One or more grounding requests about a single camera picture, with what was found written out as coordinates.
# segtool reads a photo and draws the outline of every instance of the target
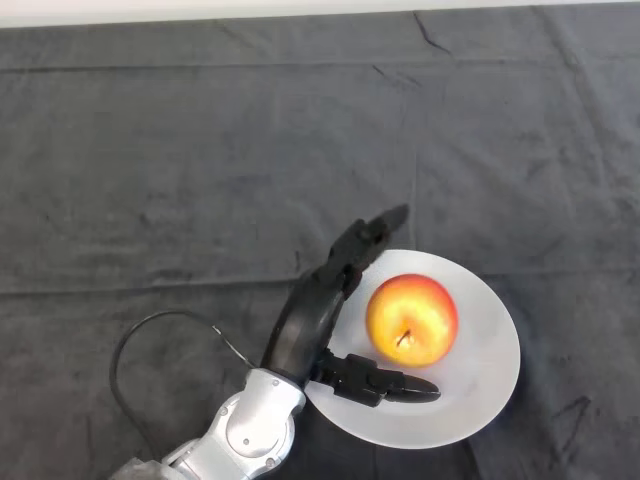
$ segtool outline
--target white background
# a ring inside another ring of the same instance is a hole
[[[535,2],[558,3],[603,2]],[[531,1],[527,0],[0,0],[0,27],[277,17],[529,4]]]

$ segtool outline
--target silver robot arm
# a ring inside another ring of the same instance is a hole
[[[302,390],[268,370],[253,369],[245,389],[218,410],[209,431],[162,463],[185,480],[250,480],[282,463],[293,444]]]

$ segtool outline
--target black cable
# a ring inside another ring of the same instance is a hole
[[[144,324],[150,322],[151,320],[155,320],[157,318],[161,318],[167,315],[182,315],[191,320],[195,320],[198,323],[206,326],[207,328],[213,329],[216,332],[222,341],[231,349],[233,353],[235,353],[249,368],[255,368],[255,365],[244,355],[242,355],[232,344],[227,340],[227,338],[222,334],[220,329],[215,325],[211,324],[210,321],[207,320],[206,317],[200,315],[198,313],[189,311],[189,310],[163,310],[161,312],[156,312],[148,317],[140,320],[138,323],[133,325],[129,330],[125,332],[122,336],[118,344],[116,345],[115,350],[113,351],[113,355],[111,356],[111,365],[109,367],[109,386],[111,387],[111,393],[115,398],[120,410],[122,413],[129,419],[129,421],[133,424],[133,426],[138,430],[144,441],[146,442],[149,450],[151,451],[151,456],[154,460],[161,460],[160,448],[158,448],[158,444],[153,439],[153,435],[149,432],[147,427],[144,425],[142,420],[140,420],[137,414],[131,409],[131,407],[127,404],[126,400],[122,396],[122,392],[120,391],[120,386],[118,385],[118,366],[120,364],[120,355],[122,354],[122,350],[125,345],[131,338],[131,336]]]

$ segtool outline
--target apple stem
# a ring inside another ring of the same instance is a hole
[[[402,340],[404,340],[405,338],[407,338],[409,335],[411,335],[411,330],[407,330],[406,332],[404,332],[402,334],[402,336],[400,337],[400,340],[398,340],[398,343],[396,343],[396,347],[399,347],[400,344],[402,343]]]

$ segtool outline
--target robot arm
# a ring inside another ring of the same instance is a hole
[[[289,454],[302,409],[302,390],[256,368],[245,389],[218,410],[209,431],[163,459],[185,480],[249,480],[277,467]]]
[[[163,459],[180,480],[248,480],[277,467],[293,443],[293,416],[305,404],[310,381],[330,385],[341,397],[374,407],[382,399],[427,402],[439,398],[430,382],[381,370],[356,355],[336,358],[327,349],[345,300],[363,271],[406,220],[406,206],[370,222],[358,220],[333,244],[326,263],[305,273],[285,304],[260,368],[245,389],[218,410],[208,432]]]

